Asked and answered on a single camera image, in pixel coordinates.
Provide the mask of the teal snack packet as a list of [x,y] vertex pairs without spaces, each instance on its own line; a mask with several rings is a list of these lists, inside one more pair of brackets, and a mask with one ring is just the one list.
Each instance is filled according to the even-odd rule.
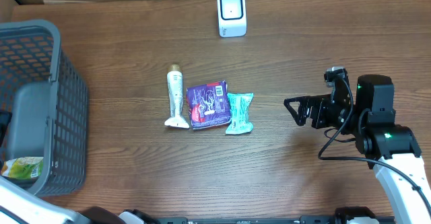
[[254,93],[232,94],[228,93],[231,120],[226,129],[227,135],[241,135],[250,133],[254,126],[249,121],[248,109],[254,98]]

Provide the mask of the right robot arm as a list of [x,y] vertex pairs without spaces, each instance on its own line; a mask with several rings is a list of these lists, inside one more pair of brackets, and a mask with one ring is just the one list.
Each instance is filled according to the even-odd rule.
[[[326,72],[324,78],[330,94],[284,100],[297,125],[311,119],[313,128],[335,131],[318,158],[367,163],[389,199],[396,223],[429,223],[430,185],[422,150],[413,131],[395,122],[391,78],[362,75],[355,92],[344,70]],[[360,156],[325,156],[338,135],[352,135]]]

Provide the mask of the purple snack packet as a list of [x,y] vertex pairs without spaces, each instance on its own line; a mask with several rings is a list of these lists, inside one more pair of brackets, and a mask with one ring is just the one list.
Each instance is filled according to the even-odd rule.
[[231,111],[226,81],[216,81],[186,90],[189,117],[193,130],[230,123]]

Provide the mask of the white cosmetic tube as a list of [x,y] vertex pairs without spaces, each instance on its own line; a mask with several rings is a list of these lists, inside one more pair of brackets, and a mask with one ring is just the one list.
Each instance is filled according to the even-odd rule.
[[170,117],[164,122],[165,126],[174,128],[189,128],[189,123],[182,116],[183,110],[183,74],[180,66],[169,66],[167,73],[168,96],[170,102]]

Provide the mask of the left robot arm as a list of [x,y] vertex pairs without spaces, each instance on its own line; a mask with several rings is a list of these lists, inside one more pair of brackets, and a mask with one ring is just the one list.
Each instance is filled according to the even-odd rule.
[[116,215],[101,207],[82,212],[53,205],[1,178],[1,221],[6,223],[143,223],[160,224],[150,215],[137,209],[126,209]]

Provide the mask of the green tea packet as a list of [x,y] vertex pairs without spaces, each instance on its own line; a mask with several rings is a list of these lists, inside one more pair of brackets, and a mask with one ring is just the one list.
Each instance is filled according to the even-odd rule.
[[19,157],[6,161],[1,175],[16,180],[32,180],[38,178],[42,170],[43,157]]

